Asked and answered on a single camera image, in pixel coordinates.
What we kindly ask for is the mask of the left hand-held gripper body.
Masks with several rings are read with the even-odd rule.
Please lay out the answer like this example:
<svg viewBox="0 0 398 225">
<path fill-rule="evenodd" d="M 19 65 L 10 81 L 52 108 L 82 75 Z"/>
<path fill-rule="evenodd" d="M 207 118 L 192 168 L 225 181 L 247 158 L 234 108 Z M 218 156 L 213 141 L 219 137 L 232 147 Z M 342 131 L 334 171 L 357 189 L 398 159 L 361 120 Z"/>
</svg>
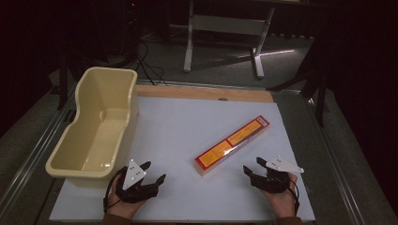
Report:
<svg viewBox="0 0 398 225">
<path fill-rule="evenodd" d="M 122 169 L 122 174 L 117 181 L 115 194 L 124 203 L 137 203 L 156 197 L 158 188 L 155 183 L 143 185 L 146 171 L 140 168 L 133 159 L 127 167 Z"/>
</svg>

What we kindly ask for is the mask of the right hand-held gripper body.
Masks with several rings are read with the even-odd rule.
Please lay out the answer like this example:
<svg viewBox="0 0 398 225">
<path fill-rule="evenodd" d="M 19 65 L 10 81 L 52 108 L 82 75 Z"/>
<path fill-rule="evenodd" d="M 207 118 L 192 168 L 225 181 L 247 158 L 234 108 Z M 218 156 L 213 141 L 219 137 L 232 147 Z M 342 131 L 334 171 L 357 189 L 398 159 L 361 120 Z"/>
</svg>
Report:
<svg viewBox="0 0 398 225">
<path fill-rule="evenodd" d="M 282 193 L 290 187 L 289 173 L 304 173 L 304 169 L 292 162 L 277 156 L 267 160 L 265 175 L 253 174 L 250 179 L 253 187 L 262 189 L 268 193 Z"/>
</svg>

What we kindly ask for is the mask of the long red and yellow box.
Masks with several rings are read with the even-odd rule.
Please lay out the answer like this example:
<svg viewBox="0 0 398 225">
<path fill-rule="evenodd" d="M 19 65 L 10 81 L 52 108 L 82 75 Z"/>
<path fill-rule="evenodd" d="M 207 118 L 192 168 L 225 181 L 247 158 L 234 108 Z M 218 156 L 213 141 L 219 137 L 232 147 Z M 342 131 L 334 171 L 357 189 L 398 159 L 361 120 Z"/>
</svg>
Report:
<svg viewBox="0 0 398 225">
<path fill-rule="evenodd" d="M 270 122 L 263 115 L 258 115 L 197 156 L 194 159 L 193 167 L 201 176 L 206 175 L 225 159 L 235 154 L 240 148 L 263 133 L 269 125 Z"/>
</svg>

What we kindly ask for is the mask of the cream plastic bin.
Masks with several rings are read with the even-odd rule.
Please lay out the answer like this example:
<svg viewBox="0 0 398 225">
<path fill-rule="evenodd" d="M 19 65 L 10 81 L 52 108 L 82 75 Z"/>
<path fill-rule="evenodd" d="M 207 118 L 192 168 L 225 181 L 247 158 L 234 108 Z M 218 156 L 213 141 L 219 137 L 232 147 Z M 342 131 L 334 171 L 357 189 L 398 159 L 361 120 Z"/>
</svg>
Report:
<svg viewBox="0 0 398 225">
<path fill-rule="evenodd" d="M 78 187 L 102 188 L 128 160 L 139 106 L 134 70 L 91 67 L 75 89 L 76 114 L 49 159 L 46 172 Z"/>
</svg>

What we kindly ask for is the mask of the person's left hand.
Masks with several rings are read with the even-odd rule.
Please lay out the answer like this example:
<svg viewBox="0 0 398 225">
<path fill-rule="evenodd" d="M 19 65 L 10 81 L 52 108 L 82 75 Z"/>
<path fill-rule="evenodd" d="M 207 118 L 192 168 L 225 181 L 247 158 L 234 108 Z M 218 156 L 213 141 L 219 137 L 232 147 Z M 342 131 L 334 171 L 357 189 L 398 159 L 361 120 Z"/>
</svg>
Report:
<svg viewBox="0 0 398 225">
<path fill-rule="evenodd" d="M 145 201 L 138 203 L 122 202 L 120 198 L 115 194 L 117 188 L 117 181 L 120 175 L 118 175 L 111 185 L 110 193 L 107 196 L 108 206 L 106 209 L 107 214 L 118 215 L 121 217 L 134 217 L 137 211 L 145 204 Z"/>
</svg>

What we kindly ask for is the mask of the person's right hand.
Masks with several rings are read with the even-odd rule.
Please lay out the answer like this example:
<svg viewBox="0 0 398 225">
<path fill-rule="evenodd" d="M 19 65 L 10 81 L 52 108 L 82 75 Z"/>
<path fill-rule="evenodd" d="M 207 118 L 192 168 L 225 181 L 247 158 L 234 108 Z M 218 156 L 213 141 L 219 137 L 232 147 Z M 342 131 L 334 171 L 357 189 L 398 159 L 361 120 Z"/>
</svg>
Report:
<svg viewBox="0 0 398 225">
<path fill-rule="evenodd" d="M 261 193 L 266 197 L 271 210 L 276 218 L 294 217 L 296 215 L 296 192 L 295 184 L 298 178 L 290 173 L 290 188 L 282 193 L 268 193 L 264 190 Z"/>
</svg>

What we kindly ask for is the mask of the white table mat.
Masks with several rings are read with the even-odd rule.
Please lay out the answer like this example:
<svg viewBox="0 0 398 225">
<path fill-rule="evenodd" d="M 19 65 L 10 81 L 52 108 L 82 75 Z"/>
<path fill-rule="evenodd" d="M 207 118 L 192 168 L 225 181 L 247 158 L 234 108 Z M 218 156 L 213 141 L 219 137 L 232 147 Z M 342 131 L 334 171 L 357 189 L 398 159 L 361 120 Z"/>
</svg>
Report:
<svg viewBox="0 0 398 225">
<path fill-rule="evenodd" d="M 252 187 L 243 166 L 262 173 L 256 158 L 280 156 L 294 162 L 290 141 L 274 103 L 138 98 L 139 112 L 126 164 L 151 162 L 145 181 L 166 175 L 156 198 L 135 216 L 137 222 L 255 222 L 270 221 L 269 204 Z M 194 159 L 258 115 L 269 127 L 208 174 L 201 176 Z M 51 213 L 53 220 L 75 222 L 101 219 L 107 187 L 78 187 L 65 179 Z"/>
</svg>

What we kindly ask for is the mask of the person's left sleeve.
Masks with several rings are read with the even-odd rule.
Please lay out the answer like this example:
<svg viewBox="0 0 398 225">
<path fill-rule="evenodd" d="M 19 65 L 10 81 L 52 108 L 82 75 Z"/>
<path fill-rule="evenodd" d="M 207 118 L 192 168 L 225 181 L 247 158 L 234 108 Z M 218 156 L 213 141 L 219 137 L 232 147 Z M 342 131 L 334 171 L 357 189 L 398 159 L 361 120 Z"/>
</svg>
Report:
<svg viewBox="0 0 398 225">
<path fill-rule="evenodd" d="M 113 214 L 105 214 L 101 225 L 131 225 L 132 217 L 121 217 Z"/>
</svg>

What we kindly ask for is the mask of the person's sleeve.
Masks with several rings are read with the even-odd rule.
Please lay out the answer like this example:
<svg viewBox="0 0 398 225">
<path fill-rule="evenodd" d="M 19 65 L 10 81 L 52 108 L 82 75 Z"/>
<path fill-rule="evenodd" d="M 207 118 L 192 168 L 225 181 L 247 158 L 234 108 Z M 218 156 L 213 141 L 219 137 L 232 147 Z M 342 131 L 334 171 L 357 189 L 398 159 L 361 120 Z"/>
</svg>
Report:
<svg viewBox="0 0 398 225">
<path fill-rule="evenodd" d="M 101 225 L 131 225 L 132 217 L 121 217 L 113 214 L 105 214 Z"/>
<path fill-rule="evenodd" d="M 304 225 L 300 217 L 278 217 L 277 225 Z"/>
</svg>

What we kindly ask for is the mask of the person's right sleeve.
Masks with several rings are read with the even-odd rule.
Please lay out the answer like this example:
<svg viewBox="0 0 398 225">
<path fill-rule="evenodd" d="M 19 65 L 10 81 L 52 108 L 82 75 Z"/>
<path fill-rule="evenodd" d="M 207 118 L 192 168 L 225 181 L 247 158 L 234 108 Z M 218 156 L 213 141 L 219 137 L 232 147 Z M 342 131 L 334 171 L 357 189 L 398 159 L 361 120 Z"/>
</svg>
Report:
<svg viewBox="0 0 398 225">
<path fill-rule="evenodd" d="M 278 217 L 277 225 L 304 225 L 300 217 Z"/>
</svg>

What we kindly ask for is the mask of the grey metal stand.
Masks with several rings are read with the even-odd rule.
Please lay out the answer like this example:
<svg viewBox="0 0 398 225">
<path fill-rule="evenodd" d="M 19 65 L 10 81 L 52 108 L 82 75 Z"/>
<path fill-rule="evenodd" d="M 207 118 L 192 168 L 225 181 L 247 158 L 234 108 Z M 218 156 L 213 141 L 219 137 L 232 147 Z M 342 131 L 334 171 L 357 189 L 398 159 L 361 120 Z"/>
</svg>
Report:
<svg viewBox="0 0 398 225">
<path fill-rule="evenodd" d="M 193 31 L 221 32 L 229 34 L 240 34 L 249 36 L 258 36 L 258 44 L 252 48 L 252 60 L 254 63 L 255 74 L 258 79 L 263 79 L 265 73 L 263 70 L 261 52 L 270 28 L 275 8 L 268 10 L 267 17 L 264 20 L 228 18 L 220 16 L 201 15 L 194 13 L 194 0 L 190 0 L 189 19 L 188 19 L 188 42 L 184 59 L 184 72 L 191 71 L 192 53 L 193 53 Z"/>
</svg>

